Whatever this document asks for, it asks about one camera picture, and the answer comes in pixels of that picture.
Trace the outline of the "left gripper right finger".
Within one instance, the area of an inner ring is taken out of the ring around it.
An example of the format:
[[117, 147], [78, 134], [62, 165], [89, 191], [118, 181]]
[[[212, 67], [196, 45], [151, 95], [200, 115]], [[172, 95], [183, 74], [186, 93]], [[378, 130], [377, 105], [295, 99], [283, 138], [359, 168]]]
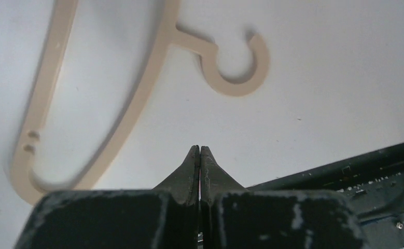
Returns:
[[328, 190], [250, 191], [200, 149], [204, 248], [367, 248], [348, 201]]

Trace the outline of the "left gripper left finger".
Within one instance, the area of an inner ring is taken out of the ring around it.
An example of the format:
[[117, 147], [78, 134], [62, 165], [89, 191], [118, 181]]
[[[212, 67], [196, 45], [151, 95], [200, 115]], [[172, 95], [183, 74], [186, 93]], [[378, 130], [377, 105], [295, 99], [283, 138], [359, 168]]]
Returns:
[[44, 196], [15, 248], [197, 248], [200, 149], [153, 189]]

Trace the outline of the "beige plastic hanger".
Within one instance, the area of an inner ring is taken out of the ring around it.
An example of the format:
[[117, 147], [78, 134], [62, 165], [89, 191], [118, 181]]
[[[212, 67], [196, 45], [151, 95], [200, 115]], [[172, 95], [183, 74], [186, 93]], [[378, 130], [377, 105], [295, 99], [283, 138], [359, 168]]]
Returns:
[[[10, 182], [14, 191], [31, 205], [48, 193], [48, 189], [34, 178], [33, 164], [40, 131], [45, 126], [62, 67], [77, 5], [77, 1], [56, 1], [54, 4], [40, 67], [10, 168]], [[253, 35], [248, 41], [248, 47], [253, 53], [252, 74], [244, 81], [232, 82], [223, 77], [217, 67], [219, 48], [215, 43], [177, 28], [179, 8], [180, 1], [165, 1], [155, 42], [132, 100], [106, 138], [103, 147], [73, 183], [73, 189], [91, 189], [119, 153], [149, 99], [171, 46], [179, 46], [197, 54], [205, 81], [220, 94], [242, 97], [253, 93], [264, 83], [270, 68], [270, 53], [260, 34]]]

